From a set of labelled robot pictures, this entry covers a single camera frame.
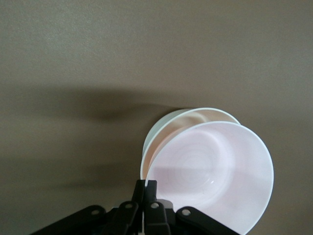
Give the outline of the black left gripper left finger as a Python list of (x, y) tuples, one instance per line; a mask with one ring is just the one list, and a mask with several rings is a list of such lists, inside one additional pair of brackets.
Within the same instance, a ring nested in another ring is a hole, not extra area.
[(138, 180), (133, 196), (107, 212), (92, 205), (60, 219), (30, 235), (131, 235), (136, 234), (137, 214), (143, 202), (145, 181)]

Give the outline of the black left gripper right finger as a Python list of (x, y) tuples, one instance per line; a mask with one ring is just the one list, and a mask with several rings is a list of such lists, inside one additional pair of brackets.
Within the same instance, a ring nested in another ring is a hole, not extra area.
[(200, 210), (186, 206), (177, 211), (157, 200), (157, 181), (146, 182), (145, 235), (236, 235), (236, 232)]

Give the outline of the pink plastic bowl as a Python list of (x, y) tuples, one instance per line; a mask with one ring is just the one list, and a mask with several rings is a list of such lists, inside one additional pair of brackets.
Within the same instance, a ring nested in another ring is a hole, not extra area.
[(273, 189), (270, 152), (243, 125), (213, 121), (192, 126), (165, 143), (153, 157), (147, 180), (174, 210), (194, 207), (240, 235), (266, 210)]

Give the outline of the white plastic bowl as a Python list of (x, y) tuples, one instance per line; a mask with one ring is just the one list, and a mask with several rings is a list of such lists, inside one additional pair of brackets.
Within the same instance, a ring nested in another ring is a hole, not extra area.
[(142, 148), (140, 178), (146, 179), (153, 155), (170, 135), (191, 126), (212, 121), (240, 122), (231, 114), (216, 108), (180, 109), (166, 114), (148, 132)]

